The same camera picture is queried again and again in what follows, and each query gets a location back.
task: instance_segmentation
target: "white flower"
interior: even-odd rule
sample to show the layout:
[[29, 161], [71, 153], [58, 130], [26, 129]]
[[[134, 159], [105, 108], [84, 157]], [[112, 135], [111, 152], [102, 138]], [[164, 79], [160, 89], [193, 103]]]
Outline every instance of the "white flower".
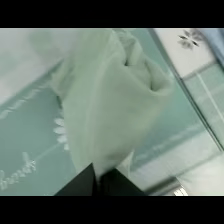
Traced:
[[64, 119], [63, 118], [56, 118], [54, 120], [54, 122], [58, 125], [58, 127], [54, 128], [53, 131], [54, 131], [54, 133], [60, 135], [57, 138], [57, 141], [61, 144], [64, 144], [64, 150], [69, 150]]

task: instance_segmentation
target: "cloth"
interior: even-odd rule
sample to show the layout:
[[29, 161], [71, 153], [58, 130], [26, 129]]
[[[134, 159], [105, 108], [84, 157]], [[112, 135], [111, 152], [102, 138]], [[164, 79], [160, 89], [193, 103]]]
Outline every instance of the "cloth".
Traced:
[[213, 53], [224, 67], [224, 28], [200, 28]]
[[52, 75], [77, 172], [116, 167], [144, 139], [171, 81], [124, 29], [80, 29], [76, 48]]

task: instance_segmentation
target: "folded cloth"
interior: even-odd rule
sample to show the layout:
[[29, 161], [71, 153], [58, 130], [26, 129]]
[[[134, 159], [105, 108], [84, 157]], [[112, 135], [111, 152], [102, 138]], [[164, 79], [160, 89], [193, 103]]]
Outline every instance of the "folded cloth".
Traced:
[[77, 172], [93, 162], [99, 177], [119, 165], [152, 128], [171, 83], [128, 30], [80, 29], [52, 76]]
[[224, 67], [224, 28], [199, 28], [211, 50]]

